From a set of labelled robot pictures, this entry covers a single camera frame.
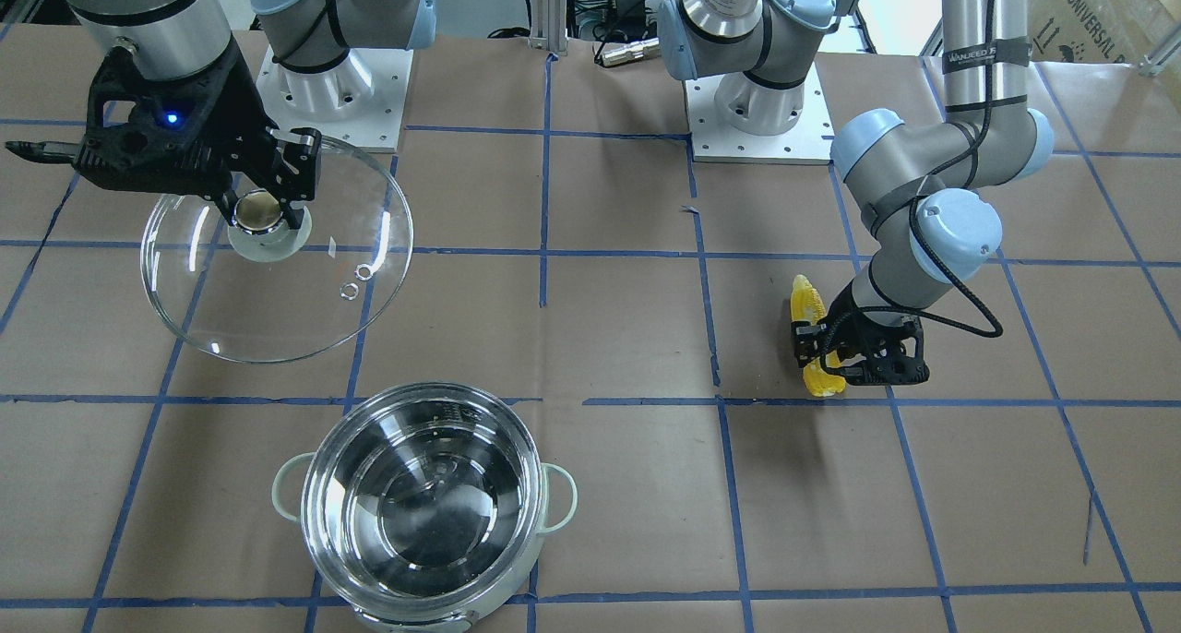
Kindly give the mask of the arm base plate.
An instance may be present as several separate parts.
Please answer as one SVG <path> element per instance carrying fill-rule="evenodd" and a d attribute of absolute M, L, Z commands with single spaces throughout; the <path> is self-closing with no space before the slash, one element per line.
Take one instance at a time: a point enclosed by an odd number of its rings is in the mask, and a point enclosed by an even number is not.
<path fill-rule="evenodd" d="M 366 152 L 396 152 L 412 50 L 314 44 L 286 61 L 268 50 L 257 93 L 282 131 L 315 128 Z"/>
<path fill-rule="evenodd" d="M 834 138 L 818 72 L 788 90 L 766 89 L 744 73 L 684 83 L 697 161 L 826 165 Z"/>

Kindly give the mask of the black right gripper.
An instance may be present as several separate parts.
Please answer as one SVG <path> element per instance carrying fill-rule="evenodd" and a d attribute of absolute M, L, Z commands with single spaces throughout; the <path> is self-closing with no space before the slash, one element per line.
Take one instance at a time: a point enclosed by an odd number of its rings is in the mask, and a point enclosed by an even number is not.
<path fill-rule="evenodd" d="M 279 141 L 241 48 L 229 44 L 191 77 L 144 78 L 128 48 L 102 60 L 89 87 L 86 131 L 72 167 L 105 190 L 172 192 L 213 200 L 237 226 L 233 172 L 281 200 L 291 230 L 314 200 L 322 137 L 301 128 Z"/>

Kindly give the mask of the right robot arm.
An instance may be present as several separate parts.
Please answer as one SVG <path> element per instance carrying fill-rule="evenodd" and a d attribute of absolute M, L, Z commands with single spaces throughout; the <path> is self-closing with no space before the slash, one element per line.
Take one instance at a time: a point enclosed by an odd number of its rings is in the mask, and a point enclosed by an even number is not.
<path fill-rule="evenodd" d="M 268 35 L 283 99 L 300 116 L 282 133 L 267 113 L 218 0 L 65 0 L 105 48 L 89 87 L 79 144 L 18 144 L 38 163 L 67 163 L 115 192 L 169 192 L 210 201 L 244 233 L 243 174 L 269 214 L 259 233 L 298 230 L 317 196 L 329 115 L 373 94 L 363 48 L 433 43 L 435 0 L 249 0 Z"/>

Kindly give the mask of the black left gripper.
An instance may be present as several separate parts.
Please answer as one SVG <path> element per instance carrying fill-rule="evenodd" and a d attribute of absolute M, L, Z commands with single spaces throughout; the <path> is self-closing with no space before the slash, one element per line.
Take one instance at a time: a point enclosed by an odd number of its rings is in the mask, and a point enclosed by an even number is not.
<path fill-rule="evenodd" d="M 924 331 L 915 315 L 902 324 L 883 326 L 867 316 L 844 288 L 815 337 L 794 338 L 794 360 L 805 368 L 816 357 L 827 373 L 842 376 L 849 385 L 916 385 L 928 380 L 924 361 Z"/>

